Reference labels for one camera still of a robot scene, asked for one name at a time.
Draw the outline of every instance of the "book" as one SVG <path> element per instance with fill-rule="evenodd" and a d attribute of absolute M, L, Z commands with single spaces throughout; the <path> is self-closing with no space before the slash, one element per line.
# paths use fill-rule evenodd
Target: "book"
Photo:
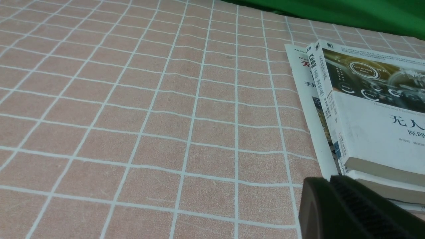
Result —
<path fill-rule="evenodd" d="M 342 163 L 425 187 L 425 61 L 324 40 L 307 54 Z"/>
<path fill-rule="evenodd" d="M 400 192 L 399 190 L 410 191 L 412 188 L 409 186 L 411 185 L 351 170 L 343 165 L 341 159 L 338 159 L 333 147 L 306 48 L 286 44 L 285 49 L 322 176 L 329 180 L 332 175 L 347 175 L 405 210 L 415 213 L 425 213 L 425 206 L 422 204 L 403 202 L 408 200 L 403 197 L 397 197 L 397 193 L 395 195 L 393 193 Z M 425 188 L 418 187 L 417 185 L 413 186 L 416 187 L 413 188 L 413 193 L 417 191 L 424 193 Z"/>

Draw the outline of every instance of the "circular logo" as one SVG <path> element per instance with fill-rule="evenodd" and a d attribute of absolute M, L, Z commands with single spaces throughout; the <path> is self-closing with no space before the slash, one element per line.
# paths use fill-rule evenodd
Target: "circular logo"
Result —
<path fill-rule="evenodd" d="M 395 97 L 400 97 L 400 93 L 395 90 L 389 89 L 388 92 Z"/>
<path fill-rule="evenodd" d="M 340 88 L 341 88 L 341 90 L 343 90 L 347 93 L 350 93 L 350 94 L 354 93 L 354 89 L 348 83 L 345 83 L 345 82 L 340 83 Z"/>
<path fill-rule="evenodd" d="M 374 68 L 372 68 L 372 67 L 370 67 L 370 66 L 368 66 L 364 63 L 351 62 L 349 64 L 349 66 L 350 66 L 350 69 L 352 71 L 354 71 L 355 73 L 357 73 L 357 74 L 359 74 L 363 77 L 366 77 L 366 78 L 369 78 L 369 79 L 375 79 L 375 78 L 378 78 L 378 76 L 379 76 L 379 73 L 378 73 L 377 70 L 375 70 Z"/>
<path fill-rule="evenodd" d="M 381 92 L 382 91 L 382 88 L 379 87 L 378 85 L 371 84 L 371 87 L 372 87 L 372 89 L 376 90 L 377 92 Z"/>
<path fill-rule="evenodd" d="M 379 101 L 378 94 L 376 92 L 368 91 L 368 90 L 362 90 L 362 95 L 366 99 L 373 100 L 373 101 Z"/>

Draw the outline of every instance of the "white book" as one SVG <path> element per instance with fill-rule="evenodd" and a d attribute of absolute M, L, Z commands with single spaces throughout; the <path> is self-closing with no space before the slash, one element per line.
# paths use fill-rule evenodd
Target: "white book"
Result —
<path fill-rule="evenodd" d="M 425 61 L 324 40 L 307 54 L 342 163 L 425 187 Z"/>
<path fill-rule="evenodd" d="M 424 193 L 425 188 L 417 185 L 402 184 L 363 172 L 349 170 L 342 164 L 341 159 L 338 161 L 336 155 L 332 153 L 332 140 L 329 136 L 320 101 L 318 102 L 319 95 L 309 67 L 306 49 L 290 44 L 286 44 L 285 49 L 322 176 L 329 180 L 332 175 L 347 175 L 370 188 L 372 187 L 374 191 L 379 191 L 377 192 L 378 194 L 390 199 L 394 204 L 408 211 L 415 213 L 425 212 L 425 206 L 399 202 L 408 200 L 397 197 L 397 194 L 394 195 L 394 193 L 392 193 L 400 192 L 399 190 L 407 190 L 414 193 L 419 191 L 419 193 Z"/>

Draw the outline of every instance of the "green backdrop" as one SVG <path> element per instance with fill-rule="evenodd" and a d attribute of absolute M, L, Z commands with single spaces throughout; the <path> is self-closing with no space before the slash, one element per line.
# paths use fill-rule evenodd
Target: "green backdrop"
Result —
<path fill-rule="evenodd" d="M 225 0 L 277 14 L 425 40 L 425 0 Z"/>

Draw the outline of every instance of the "book spine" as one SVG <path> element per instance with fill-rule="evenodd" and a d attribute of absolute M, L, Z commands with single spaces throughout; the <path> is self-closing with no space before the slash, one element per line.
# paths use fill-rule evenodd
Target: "book spine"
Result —
<path fill-rule="evenodd" d="M 335 153 L 338 160 L 343 163 L 341 172 L 348 172 L 344 166 L 348 158 L 344 134 L 342 132 L 339 112 L 334 99 L 331 79 L 326 67 L 325 56 L 320 46 L 321 44 L 322 42 L 319 40 L 314 45 L 310 45 L 308 47 L 308 50 L 310 51 L 307 51 L 307 53 L 309 55 L 313 78 L 316 82 L 317 93 L 319 94 L 320 103 L 322 104 L 323 112 L 325 113 L 326 124 L 329 128 L 332 143 L 334 144 Z"/>

